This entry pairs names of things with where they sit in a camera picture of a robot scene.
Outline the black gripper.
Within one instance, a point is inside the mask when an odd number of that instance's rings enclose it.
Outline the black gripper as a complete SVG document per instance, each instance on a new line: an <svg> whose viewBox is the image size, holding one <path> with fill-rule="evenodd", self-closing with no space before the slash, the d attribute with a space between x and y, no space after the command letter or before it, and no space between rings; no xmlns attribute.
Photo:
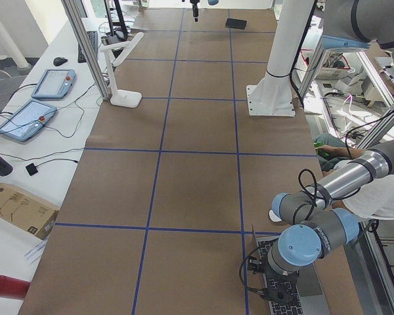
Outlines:
<svg viewBox="0 0 394 315"><path fill-rule="evenodd" d="M259 295L262 299L276 303L298 302L296 297L297 276L295 274L290 276L279 274L272 269L266 258L259 261L255 257L249 258L248 270L254 274L262 274L265 278L264 288L249 287L250 292Z"/></svg>

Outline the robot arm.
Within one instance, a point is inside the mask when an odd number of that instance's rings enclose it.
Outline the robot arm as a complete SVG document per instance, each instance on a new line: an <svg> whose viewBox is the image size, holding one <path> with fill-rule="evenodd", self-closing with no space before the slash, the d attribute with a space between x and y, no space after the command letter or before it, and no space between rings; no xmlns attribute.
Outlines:
<svg viewBox="0 0 394 315"><path fill-rule="evenodd" d="M322 47L335 52L368 49L375 41L394 53L394 1L327 1Z"/></svg>
<svg viewBox="0 0 394 315"><path fill-rule="evenodd" d="M262 299L294 306L298 272L322 259L333 250L360 235L359 224L366 220L394 221L393 214L364 215L346 208L329 207L365 191L378 179L394 178L394 140L365 150L331 175L314 180L295 194L274 197L272 211L289 227L275 239L259 259L248 255L243 264L267 283L258 289L246 289Z"/></svg>

